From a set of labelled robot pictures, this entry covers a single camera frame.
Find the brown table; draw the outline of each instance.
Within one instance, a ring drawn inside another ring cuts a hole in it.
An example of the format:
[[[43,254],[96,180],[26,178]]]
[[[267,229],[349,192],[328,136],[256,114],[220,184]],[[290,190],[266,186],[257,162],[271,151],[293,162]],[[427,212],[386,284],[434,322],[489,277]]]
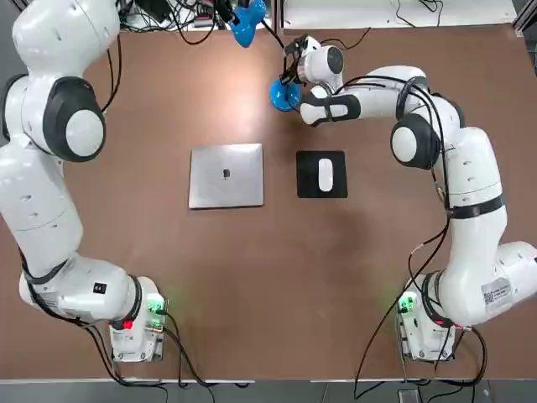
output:
[[[315,35],[350,44],[360,34]],[[424,69],[433,91],[456,100],[468,124],[487,131],[508,200],[504,240],[537,244],[537,80],[523,40],[507,25],[374,30],[346,53],[346,78],[393,64]],[[408,279],[409,252],[444,222],[430,176],[400,166],[390,153],[394,121],[309,128],[298,114],[277,112],[269,86],[281,56],[264,32],[248,50],[222,33],[196,47],[173,34],[125,34],[123,65],[107,147],[90,164],[65,170],[85,225],[80,252],[155,279],[203,377],[352,378]],[[105,57],[88,74],[101,99],[109,91],[107,68]],[[192,147],[250,142],[263,143],[265,206],[190,211]],[[349,197],[299,199],[299,149],[345,150]],[[84,332],[23,304],[17,249],[3,223],[0,240],[0,379],[106,377]],[[431,270],[445,266],[449,246]],[[479,327],[488,378],[537,377],[536,310],[529,301]],[[402,377],[394,335],[389,320],[364,378]],[[475,374],[479,347],[471,339],[455,362],[440,365],[439,376]],[[126,372],[174,378],[176,351],[171,344],[166,350],[164,364]],[[409,375],[434,376],[426,364],[409,365]]]

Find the mouse pad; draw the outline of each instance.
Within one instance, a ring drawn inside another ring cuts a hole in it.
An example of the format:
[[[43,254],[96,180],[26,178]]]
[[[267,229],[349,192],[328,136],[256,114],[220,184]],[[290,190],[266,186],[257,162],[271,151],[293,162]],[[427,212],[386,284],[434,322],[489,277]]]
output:
[[[329,159],[334,171],[331,191],[319,188],[319,160]],[[299,151],[296,153],[296,188],[300,198],[346,198],[347,171],[343,151]]]

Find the blue plastic part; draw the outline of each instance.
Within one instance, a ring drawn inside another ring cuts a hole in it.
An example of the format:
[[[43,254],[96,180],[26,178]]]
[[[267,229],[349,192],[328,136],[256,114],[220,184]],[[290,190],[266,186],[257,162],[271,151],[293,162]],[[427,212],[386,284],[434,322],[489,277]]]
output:
[[[270,87],[270,101],[281,112],[289,112],[296,109],[301,97],[300,85],[296,82],[283,85],[277,78]]]
[[[263,0],[254,0],[248,8],[235,7],[235,14],[240,22],[235,25],[230,22],[235,40],[243,47],[247,48],[253,42],[255,36],[255,27],[263,21],[267,6]]]

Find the computer mouse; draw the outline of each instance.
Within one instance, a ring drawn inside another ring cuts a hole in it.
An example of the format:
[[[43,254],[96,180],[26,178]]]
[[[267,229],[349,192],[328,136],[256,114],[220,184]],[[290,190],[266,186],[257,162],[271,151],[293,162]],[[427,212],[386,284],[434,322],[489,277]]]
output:
[[[334,186],[334,166],[327,158],[319,160],[319,189],[331,191]]]

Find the laptop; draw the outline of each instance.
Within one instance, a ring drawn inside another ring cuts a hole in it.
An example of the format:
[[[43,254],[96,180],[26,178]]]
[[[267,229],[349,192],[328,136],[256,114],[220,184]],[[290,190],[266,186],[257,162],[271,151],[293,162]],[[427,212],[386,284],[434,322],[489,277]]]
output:
[[[263,203],[261,144],[215,145],[192,150],[189,208],[255,207]]]

